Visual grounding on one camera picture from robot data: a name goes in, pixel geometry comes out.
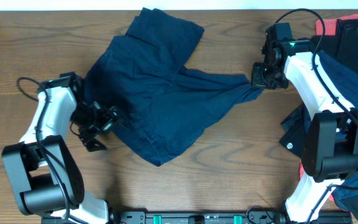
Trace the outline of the navy blue shorts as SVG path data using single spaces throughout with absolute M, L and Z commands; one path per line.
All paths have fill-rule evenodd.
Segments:
M 262 92 L 243 74 L 185 67 L 203 32 L 194 22 L 144 8 L 85 77 L 86 102 L 115 106 L 124 121 L 114 134 L 155 166 L 183 154 L 234 105 Z

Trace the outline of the red garment in pile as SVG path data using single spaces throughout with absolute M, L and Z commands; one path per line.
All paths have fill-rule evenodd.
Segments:
M 325 19 L 324 37 L 320 21 L 316 21 L 316 35 L 311 38 L 317 44 L 322 39 L 321 51 L 358 74 L 358 14 L 335 19 Z

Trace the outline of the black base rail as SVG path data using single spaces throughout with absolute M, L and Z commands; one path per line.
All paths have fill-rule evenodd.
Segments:
M 112 212 L 115 224 L 287 224 L 292 221 L 284 210 L 253 206 L 246 211 L 149 212 L 136 209 Z

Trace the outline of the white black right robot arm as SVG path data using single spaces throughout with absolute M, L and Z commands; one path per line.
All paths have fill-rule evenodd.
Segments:
M 304 168 L 285 201 L 288 223 L 310 223 L 333 190 L 358 172 L 358 110 L 335 87 L 308 40 L 266 40 L 252 85 L 274 90 L 294 85 L 311 118 L 302 144 Z

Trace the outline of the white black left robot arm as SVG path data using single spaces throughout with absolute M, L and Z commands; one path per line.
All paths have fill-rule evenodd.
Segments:
M 1 154 L 20 212 L 38 215 L 42 223 L 112 223 L 108 202 L 85 190 L 65 138 L 75 124 L 89 152 L 104 150 L 96 138 L 121 122 L 117 109 L 85 103 L 83 80 L 76 75 L 38 86 L 30 127 Z

